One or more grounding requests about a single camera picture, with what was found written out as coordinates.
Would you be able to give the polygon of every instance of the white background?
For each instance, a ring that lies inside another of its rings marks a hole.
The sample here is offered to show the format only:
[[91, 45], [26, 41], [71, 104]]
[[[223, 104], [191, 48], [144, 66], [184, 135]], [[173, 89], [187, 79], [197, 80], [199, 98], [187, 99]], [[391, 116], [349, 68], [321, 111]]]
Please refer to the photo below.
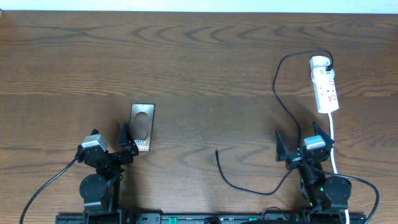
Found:
[[398, 0], [0, 0], [3, 10], [398, 14]]

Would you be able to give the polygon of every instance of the black cord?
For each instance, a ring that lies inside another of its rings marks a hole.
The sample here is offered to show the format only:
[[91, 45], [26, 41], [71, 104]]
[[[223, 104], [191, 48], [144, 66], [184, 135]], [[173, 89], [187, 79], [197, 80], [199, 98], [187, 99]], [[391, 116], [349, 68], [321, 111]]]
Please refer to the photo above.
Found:
[[313, 170], [315, 170], [315, 172], [318, 172], [318, 173], [321, 173], [321, 174], [332, 175], [332, 176], [341, 177], [341, 178], [344, 178], [344, 179], [356, 180], [356, 181], [358, 181], [360, 183], [366, 184], [366, 185], [370, 186], [371, 188], [373, 188], [374, 193], [376, 194], [376, 201], [374, 203], [374, 206], [373, 206], [373, 209], [372, 209], [371, 213], [369, 214], [368, 218], [366, 219], [366, 221], [363, 224], [368, 224], [369, 223], [369, 221], [371, 220], [371, 218], [373, 217], [374, 213], [377, 210], [377, 206], [379, 205], [380, 195], [379, 195], [379, 191], [377, 190], [376, 186], [374, 186], [373, 184], [369, 183], [366, 180], [363, 180], [363, 179], [360, 179], [360, 178], [357, 178], [357, 177], [352, 177], [352, 176], [342, 175], [342, 174], [334, 174], [334, 173], [331, 173], [331, 172], [327, 172], [327, 171], [323, 171], [323, 170], [317, 169], [317, 168], [312, 167], [312, 166], [311, 166], [311, 168]]
[[266, 213], [268, 212], [268, 210], [273, 209], [273, 208], [276, 208], [276, 209], [278, 209], [279, 211], [281, 211], [282, 214], [284, 215], [284, 217], [285, 217], [286, 219], [289, 220], [289, 218], [285, 215], [284, 211], [282, 211], [282, 209], [280, 209], [280, 208], [278, 208], [278, 207], [276, 207], [276, 206], [272, 206], [272, 207], [269, 207], [269, 208], [265, 209], [264, 212], [263, 212], [262, 215], [261, 215], [261, 219], [262, 219], [262, 220], [265, 219], [265, 215], [266, 215]]
[[280, 60], [278, 68], [276, 69], [276, 73], [275, 73], [275, 78], [274, 78], [274, 82], [272, 83], [272, 91], [274, 92], [274, 95], [276, 97], [276, 99], [279, 101], [279, 103], [282, 105], [282, 107], [285, 109], [285, 111], [287, 112], [287, 114], [294, 120], [294, 122], [297, 125], [298, 128], [298, 143], [297, 143], [297, 147], [300, 147], [300, 143], [301, 143], [301, 127], [299, 122], [294, 118], [294, 116], [292, 115], [292, 113], [286, 108], [286, 106], [282, 103], [282, 101], [279, 99], [278, 95], [275, 92], [275, 82], [276, 82], [276, 78], [278, 76], [278, 72], [279, 72], [279, 68], [280, 65], [282, 64], [282, 62], [285, 60], [285, 58], [287, 57], [291, 57], [291, 56], [296, 56], [296, 55], [302, 55], [302, 54], [307, 54], [307, 53], [312, 53], [312, 52], [327, 52], [330, 55], [330, 65], [327, 66], [326, 70], [330, 71], [333, 68], [333, 56], [331, 55], [331, 53], [328, 50], [308, 50], [308, 51], [304, 51], [304, 52], [297, 52], [297, 53], [292, 53], [292, 54], [288, 54], [285, 57], [282, 58], [282, 60]]
[[237, 187], [237, 186], [234, 186], [234, 185], [232, 185], [231, 183], [229, 183], [228, 180], [226, 180], [226, 178], [225, 178], [225, 176], [224, 176], [224, 174], [223, 174], [223, 171], [221, 170], [220, 160], [218, 159], [218, 150], [217, 150], [217, 149], [216, 149], [216, 160], [217, 160], [218, 170], [219, 170], [219, 172], [220, 172], [221, 178], [223, 178], [224, 182], [225, 182], [228, 186], [230, 186], [230, 187], [232, 187], [233, 189], [236, 189], [236, 190], [242, 190], [242, 191], [244, 191], [244, 192], [249, 192], [249, 193], [256, 194], [256, 195], [265, 195], [265, 196], [273, 195], [275, 192], [277, 192], [277, 190], [279, 189], [279, 187], [283, 184], [283, 182], [285, 181], [286, 177], [293, 171], [293, 170], [289, 170], [289, 171], [288, 171], [288, 173], [284, 176], [284, 178], [282, 178], [282, 180], [280, 181], [279, 185], [276, 187], [275, 190], [273, 190], [273, 191], [271, 191], [271, 192], [269, 192], [269, 193], [262, 193], [262, 192], [255, 192], [255, 191], [253, 191], [253, 190], [243, 189], [243, 188], [241, 188], [241, 187]]
[[69, 167], [71, 167], [75, 162], [76, 162], [77, 158], [74, 158], [63, 170], [61, 170], [61, 172], [59, 172], [57, 175], [55, 175], [53, 178], [51, 178], [49, 181], [47, 181], [47, 183], [45, 183], [41, 188], [39, 188], [36, 193], [32, 196], [32, 198], [29, 200], [29, 202], [26, 204], [24, 211], [22, 212], [21, 215], [21, 219], [19, 220], [19, 224], [23, 224], [24, 222], [24, 217], [26, 214], [27, 209], [29, 208], [29, 206], [31, 205], [31, 203], [33, 202], [33, 200], [35, 200], [36, 196], [38, 196], [38, 194], [49, 184], [51, 184], [53, 181], [55, 181], [55, 179], [57, 179], [58, 177], [60, 177], [65, 171], [67, 171], [69, 169]]

